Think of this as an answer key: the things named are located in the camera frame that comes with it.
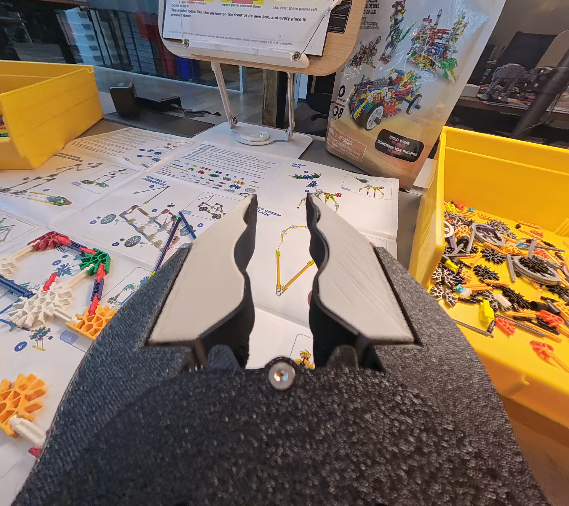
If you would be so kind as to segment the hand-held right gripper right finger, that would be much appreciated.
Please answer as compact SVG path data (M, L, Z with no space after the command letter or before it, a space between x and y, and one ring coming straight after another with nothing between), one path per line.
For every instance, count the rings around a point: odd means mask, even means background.
M314 363L336 348L354 350L358 364L375 364L373 346L413 345L407 310L370 240L314 196L307 197L309 252L317 266L309 304Z

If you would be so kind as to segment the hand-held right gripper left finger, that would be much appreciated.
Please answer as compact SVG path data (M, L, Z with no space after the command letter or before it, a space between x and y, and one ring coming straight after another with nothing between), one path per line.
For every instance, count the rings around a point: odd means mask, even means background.
M148 337L151 346L190 346L206 362L214 346L249 359L255 310L247 266L255 249L256 195L240 201L189 248Z

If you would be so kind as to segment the purple plastic rod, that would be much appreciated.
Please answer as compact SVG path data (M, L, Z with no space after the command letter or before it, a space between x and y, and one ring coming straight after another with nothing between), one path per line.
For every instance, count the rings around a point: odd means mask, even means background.
M166 261L167 255L169 250L178 242L180 241L180 224L181 224L181 217L178 216L177 220L174 223L173 229L170 232L168 239L166 241L166 244L164 245L164 248L160 254L159 260L157 261L153 272L152 272L152 276L154 274L156 274L158 272L158 270L161 268L161 266L164 264L164 262Z

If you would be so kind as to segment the blue plastic rod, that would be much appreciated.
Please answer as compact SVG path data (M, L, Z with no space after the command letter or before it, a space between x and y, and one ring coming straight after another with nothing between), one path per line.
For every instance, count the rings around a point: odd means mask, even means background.
M191 243L197 238L196 229L190 223L187 216L182 212L178 212L180 228L178 231L179 237L184 243Z

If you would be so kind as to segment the pile of dark wheel parts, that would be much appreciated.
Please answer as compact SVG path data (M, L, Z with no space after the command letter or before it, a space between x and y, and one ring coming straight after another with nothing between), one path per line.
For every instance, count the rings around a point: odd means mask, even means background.
M445 201L445 246L428 292L463 329L516 339L568 372L568 235Z

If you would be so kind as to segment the yellow plastic parts bin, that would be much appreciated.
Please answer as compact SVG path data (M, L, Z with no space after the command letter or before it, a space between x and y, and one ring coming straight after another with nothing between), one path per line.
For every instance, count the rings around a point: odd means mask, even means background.
M93 66L1 61L1 170L35 169L103 118Z
M426 290L445 246L445 201L535 224L547 235L568 235L568 150L445 127L419 206L409 266ZM568 373L523 353L516 339L487 339L458 327L500 396L568 428Z

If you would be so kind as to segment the white building instruction sheet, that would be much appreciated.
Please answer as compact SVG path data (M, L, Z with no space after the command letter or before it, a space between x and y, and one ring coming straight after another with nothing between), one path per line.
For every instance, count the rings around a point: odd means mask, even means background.
M111 257L101 303L117 312L145 284L182 211L197 238L249 195L258 195L257 243L249 265L255 325L250 367L275 356L314 367L306 198L314 196L374 245L396 255L399 183L302 158L208 141L124 131L79 139L35 171L1 173L1 257L50 231ZM10 279L36 292L52 273L79 271L58 247L24 256ZM68 311L89 306L93 278L75 288ZM49 332L11 328L18 295L1 286L1 379L34 374L46 383L34 423L46 431L68 383L94 344L57 318Z

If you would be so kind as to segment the cardboard toy set box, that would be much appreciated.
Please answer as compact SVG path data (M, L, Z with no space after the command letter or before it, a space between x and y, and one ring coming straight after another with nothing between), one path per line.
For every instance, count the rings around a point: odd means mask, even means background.
M366 0L336 74L326 149L410 189L506 0Z

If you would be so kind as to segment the black box device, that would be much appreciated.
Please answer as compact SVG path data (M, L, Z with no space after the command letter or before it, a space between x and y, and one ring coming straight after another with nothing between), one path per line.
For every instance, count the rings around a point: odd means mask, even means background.
M136 119L140 117L137 92L134 83L121 83L110 86L109 93L116 112L122 118Z

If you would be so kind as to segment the black metal pole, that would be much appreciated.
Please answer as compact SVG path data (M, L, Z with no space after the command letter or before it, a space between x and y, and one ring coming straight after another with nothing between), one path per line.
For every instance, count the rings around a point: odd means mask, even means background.
M537 95L512 133L513 139L523 139L542 122L549 107L555 106L556 98L568 86L568 50L559 64L551 71L549 79L538 89Z

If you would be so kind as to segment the storage shelf with boxes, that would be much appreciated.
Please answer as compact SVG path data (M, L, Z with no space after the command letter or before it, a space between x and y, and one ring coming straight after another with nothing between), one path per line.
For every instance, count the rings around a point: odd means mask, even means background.
M178 77L142 0L119 0L118 9L97 0L1 0L1 58Z

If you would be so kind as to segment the wooden display board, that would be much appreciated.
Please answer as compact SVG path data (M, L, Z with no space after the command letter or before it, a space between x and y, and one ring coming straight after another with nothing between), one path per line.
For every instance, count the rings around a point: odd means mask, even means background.
M160 3L158 26L160 27ZM366 0L335 0L330 11L322 55L300 55L293 53L291 59L275 57L276 52L238 53L220 49L206 49L195 52L181 40L164 40L167 49L174 55L188 59L231 63L252 68L279 70L309 75L328 75L337 71L348 60L359 34Z

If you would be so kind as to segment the colourful rod connector frame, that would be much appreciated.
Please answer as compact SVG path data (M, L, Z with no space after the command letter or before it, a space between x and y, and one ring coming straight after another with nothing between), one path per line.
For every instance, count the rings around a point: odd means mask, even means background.
M75 276L61 281L57 273L52 273L36 292L10 279L24 256L58 247L71 249L79 256L80 271ZM48 319L57 318L72 331L95 340L117 312L101 303L110 265L111 257L107 252L85 246L54 231L1 257L1 286L18 295L17 301L8 310L8 325L32 331L38 340L39 332L50 331L46 326ZM93 287L89 306L83 313L72 315L68 307L72 303L74 288L90 276L93 278ZM14 381L1 380L1 430L9 437L20 437L31 443L29 453L35 457L43 449L47 438L46 431L34 423L34 414L42 408L42 398L46 393L46 383L34 374L19 374Z

